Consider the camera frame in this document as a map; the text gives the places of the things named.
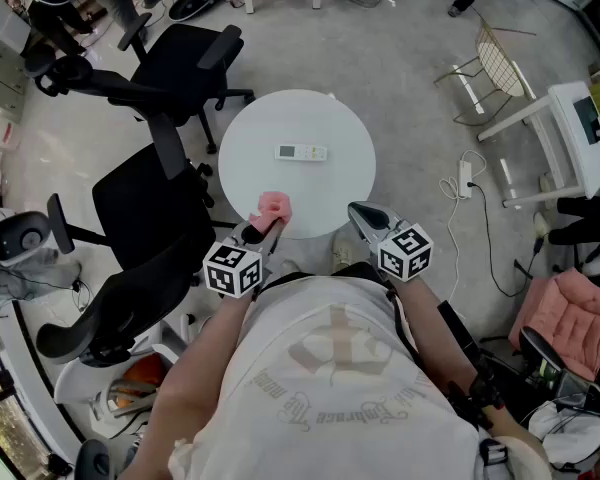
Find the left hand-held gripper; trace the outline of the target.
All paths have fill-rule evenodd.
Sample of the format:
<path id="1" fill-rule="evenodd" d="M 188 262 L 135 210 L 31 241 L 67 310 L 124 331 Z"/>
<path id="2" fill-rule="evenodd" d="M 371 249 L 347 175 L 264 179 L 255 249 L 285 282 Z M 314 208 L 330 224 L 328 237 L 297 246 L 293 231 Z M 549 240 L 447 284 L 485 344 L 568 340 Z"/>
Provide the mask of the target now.
<path id="1" fill-rule="evenodd" d="M 235 299 L 260 290 L 271 274 L 269 257 L 285 226 L 284 220 L 277 218 L 255 243 L 255 228 L 249 221 L 236 225 L 229 237 L 215 242 L 203 259 L 206 287 Z"/>

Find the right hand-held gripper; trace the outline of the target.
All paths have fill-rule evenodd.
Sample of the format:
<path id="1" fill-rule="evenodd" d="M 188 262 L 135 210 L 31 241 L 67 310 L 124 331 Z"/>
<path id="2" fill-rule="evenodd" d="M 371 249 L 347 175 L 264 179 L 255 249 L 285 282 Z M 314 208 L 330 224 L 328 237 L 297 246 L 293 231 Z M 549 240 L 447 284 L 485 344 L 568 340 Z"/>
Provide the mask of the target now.
<path id="1" fill-rule="evenodd" d="M 349 203 L 348 217 L 369 246 L 378 244 L 399 224 L 399 216 L 394 210 L 370 201 Z M 407 282 L 430 266 L 433 246 L 433 241 L 419 224 L 391 231 L 378 244 L 378 268 Z"/>

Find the pink cloth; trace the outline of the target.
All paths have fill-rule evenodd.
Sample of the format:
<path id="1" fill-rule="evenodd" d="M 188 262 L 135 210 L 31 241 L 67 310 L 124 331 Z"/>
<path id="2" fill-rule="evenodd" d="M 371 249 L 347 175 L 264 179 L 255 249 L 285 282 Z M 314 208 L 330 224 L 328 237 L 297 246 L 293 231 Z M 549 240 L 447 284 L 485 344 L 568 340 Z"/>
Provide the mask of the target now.
<path id="1" fill-rule="evenodd" d="M 257 215 L 249 215 L 248 222 L 261 234 L 265 234 L 277 220 L 281 220 L 286 226 L 292 218 L 290 199 L 282 192 L 262 193 L 257 210 Z"/>

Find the white remote control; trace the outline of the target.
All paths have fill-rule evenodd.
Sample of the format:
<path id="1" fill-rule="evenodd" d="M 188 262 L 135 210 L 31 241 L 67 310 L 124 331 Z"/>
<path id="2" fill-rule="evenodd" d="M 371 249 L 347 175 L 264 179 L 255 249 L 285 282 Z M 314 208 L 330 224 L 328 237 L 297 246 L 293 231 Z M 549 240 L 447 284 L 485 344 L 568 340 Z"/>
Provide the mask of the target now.
<path id="1" fill-rule="evenodd" d="M 282 161 L 325 162 L 328 149 L 306 144 L 280 144 L 274 148 L 274 158 Z"/>

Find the person's left forearm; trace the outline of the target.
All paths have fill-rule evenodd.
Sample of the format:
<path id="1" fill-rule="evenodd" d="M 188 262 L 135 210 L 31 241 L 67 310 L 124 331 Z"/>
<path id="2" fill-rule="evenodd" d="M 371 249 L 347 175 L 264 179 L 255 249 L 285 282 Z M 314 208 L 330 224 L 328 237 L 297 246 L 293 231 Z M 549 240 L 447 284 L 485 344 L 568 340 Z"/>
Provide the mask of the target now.
<path id="1" fill-rule="evenodd" d="M 252 294 L 226 297 L 201 334 L 165 377 L 148 427 L 119 480 L 171 480 L 175 445 L 190 443 L 213 416 L 227 366 L 236 350 Z"/>

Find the person's right forearm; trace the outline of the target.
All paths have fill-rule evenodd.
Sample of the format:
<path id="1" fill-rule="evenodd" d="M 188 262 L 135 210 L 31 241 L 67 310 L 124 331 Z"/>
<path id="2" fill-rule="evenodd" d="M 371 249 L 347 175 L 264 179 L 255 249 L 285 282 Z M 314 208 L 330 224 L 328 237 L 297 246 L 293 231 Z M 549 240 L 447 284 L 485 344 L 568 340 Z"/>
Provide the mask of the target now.
<path id="1" fill-rule="evenodd" d="M 445 394 L 450 392 L 450 385 L 455 384 L 467 395 L 478 372 L 440 315 L 440 300 L 420 278 L 395 281 L 393 286 L 426 375 Z M 514 446 L 519 463 L 532 470 L 532 480 L 553 480 L 543 445 L 515 421 L 502 403 L 486 405 L 480 411 L 490 423 L 490 436 Z"/>

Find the white power strip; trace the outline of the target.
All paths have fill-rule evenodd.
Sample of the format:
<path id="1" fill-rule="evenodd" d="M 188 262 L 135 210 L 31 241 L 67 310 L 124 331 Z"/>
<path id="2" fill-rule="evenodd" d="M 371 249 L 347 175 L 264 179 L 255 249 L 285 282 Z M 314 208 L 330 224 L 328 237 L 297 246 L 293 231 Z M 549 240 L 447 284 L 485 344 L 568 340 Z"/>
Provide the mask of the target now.
<path id="1" fill-rule="evenodd" d="M 458 163 L 458 197 L 469 199 L 472 195 L 472 165 L 470 162 L 460 160 Z"/>

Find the black office chair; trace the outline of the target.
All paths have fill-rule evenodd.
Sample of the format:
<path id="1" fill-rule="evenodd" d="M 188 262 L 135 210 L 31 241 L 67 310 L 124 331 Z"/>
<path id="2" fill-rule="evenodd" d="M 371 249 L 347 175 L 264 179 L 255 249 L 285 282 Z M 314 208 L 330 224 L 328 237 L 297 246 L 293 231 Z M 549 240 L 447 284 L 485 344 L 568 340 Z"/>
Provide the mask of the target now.
<path id="1" fill-rule="evenodd" d="M 206 179 L 212 173 L 207 164 L 192 165 L 183 151 L 162 157 L 155 144 L 144 147 L 93 186 L 100 234 L 70 224 L 59 195 L 49 197 L 47 214 L 60 251 L 73 252 L 78 241 L 106 246 L 121 270 L 72 325 L 40 327 L 35 345 L 42 356 L 97 368 L 124 362 L 135 338 L 198 285 L 216 229 L 235 226 L 209 214 L 214 200 Z"/>
<path id="2" fill-rule="evenodd" d="M 79 55 L 57 57 L 48 44 L 37 45 L 27 54 L 25 74 L 50 97 L 71 91 L 103 97 L 113 106 L 134 110 L 144 120 L 164 115 L 176 128 L 197 117 L 207 152 L 214 154 L 217 145 L 205 104 L 214 99 L 220 111 L 228 98 L 241 97 L 245 104 L 256 100 L 253 90 L 232 89 L 227 81 L 227 72 L 244 46 L 242 30 L 235 25 L 215 31 L 176 23 L 147 48 L 140 32 L 150 17 L 140 15 L 118 43 L 119 50 L 131 48 L 139 61 L 130 78 L 96 69 Z"/>

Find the person's white printed shirt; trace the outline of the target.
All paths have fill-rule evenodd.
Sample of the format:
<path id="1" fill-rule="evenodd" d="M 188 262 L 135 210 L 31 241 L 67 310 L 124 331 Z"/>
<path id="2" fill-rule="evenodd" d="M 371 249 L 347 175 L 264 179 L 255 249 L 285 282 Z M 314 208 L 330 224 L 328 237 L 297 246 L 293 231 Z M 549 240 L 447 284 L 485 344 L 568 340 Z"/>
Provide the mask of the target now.
<path id="1" fill-rule="evenodd" d="M 265 289 L 218 408 L 169 459 L 173 480 L 553 480 L 530 446 L 461 418 L 397 335 L 387 290 L 308 276 Z"/>

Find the pink quilted cushion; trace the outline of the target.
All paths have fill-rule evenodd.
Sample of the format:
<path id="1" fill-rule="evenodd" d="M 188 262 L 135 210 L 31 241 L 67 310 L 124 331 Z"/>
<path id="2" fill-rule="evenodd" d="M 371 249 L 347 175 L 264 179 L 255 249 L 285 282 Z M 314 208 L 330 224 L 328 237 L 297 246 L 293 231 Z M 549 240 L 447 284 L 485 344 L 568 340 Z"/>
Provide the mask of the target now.
<path id="1" fill-rule="evenodd" d="M 559 354 L 569 370 L 593 381 L 600 371 L 600 287 L 571 268 L 531 281 L 509 333 L 521 349 L 519 333 L 528 326 Z"/>

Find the white side table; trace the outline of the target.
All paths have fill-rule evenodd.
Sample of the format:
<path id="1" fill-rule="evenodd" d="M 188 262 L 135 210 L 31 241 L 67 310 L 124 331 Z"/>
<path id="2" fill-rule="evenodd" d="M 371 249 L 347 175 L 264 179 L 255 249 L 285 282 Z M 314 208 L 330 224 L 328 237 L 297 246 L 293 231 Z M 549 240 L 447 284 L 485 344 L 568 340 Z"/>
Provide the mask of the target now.
<path id="1" fill-rule="evenodd" d="M 575 173 L 575 184 L 568 186 L 549 135 L 537 114 L 549 110 L 553 116 Z M 600 114 L 589 88 L 582 82 L 552 85 L 545 96 L 477 135 L 482 142 L 512 125 L 528 121 L 543 148 L 556 185 L 553 191 L 502 201 L 505 208 L 540 203 L 559 198 L 592 198 L 600 190 Z"/>

